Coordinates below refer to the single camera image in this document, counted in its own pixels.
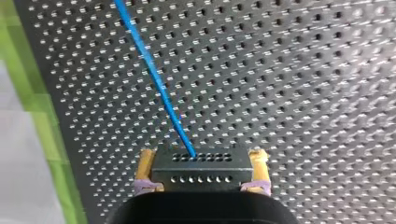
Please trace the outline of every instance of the pegboard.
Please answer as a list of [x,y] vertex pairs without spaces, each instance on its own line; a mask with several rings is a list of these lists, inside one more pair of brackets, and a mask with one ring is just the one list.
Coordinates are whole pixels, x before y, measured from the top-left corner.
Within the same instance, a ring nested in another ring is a hole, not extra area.
[[[15,1],[90,223],[181,145],[109,0]],[[396,2],[127,1],[195,147],[266,148],[301,223],[396,221]]]

